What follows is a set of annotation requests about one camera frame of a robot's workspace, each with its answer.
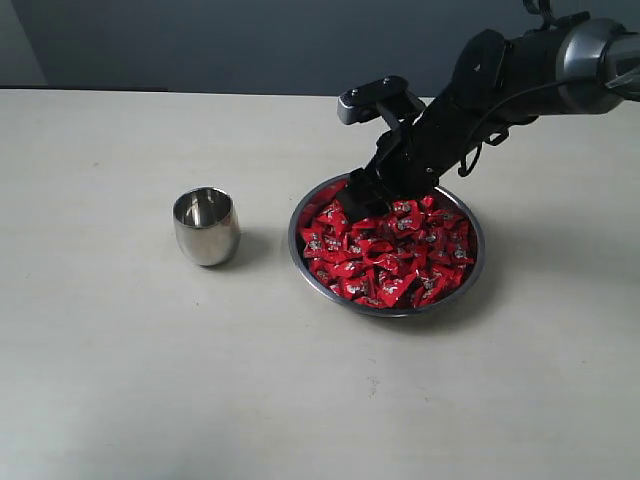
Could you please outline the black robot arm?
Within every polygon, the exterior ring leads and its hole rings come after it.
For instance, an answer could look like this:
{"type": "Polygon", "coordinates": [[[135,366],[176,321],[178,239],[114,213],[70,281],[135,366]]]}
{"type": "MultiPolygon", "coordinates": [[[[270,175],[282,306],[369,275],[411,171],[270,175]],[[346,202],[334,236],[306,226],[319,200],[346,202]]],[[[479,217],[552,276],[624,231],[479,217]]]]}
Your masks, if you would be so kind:
{"type": "Polygon", "coordinates": [[[460,53],[449,83],[429,104],[400,76],[355,87],[338,99],[345,125],[382,118],[389,129],[368,164],[352,171],[337,198],[356,222],[420,199],[457,169],[468,176],[485,145],[541,116],[600,115],[639,99],[639,35],[621,23],[580,12],[553,16],[528,1],[542,25],[507,39],[486,29],[460,53]]]}

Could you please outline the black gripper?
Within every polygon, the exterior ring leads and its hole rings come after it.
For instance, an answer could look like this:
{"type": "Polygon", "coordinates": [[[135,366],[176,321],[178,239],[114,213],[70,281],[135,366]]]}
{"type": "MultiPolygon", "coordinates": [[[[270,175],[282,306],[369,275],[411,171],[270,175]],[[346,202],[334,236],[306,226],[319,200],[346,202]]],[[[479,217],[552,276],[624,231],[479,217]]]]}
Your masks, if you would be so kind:
{"type": "Polygon", "coordinates": [[[339,203],[351,223],[385,215],[396,201],[419,200],[439,178],[486,138],[500,131],[500,120],[464,109],[441,94],[409,123],[379,140],[363,169],[349,174],[339,203]]]}

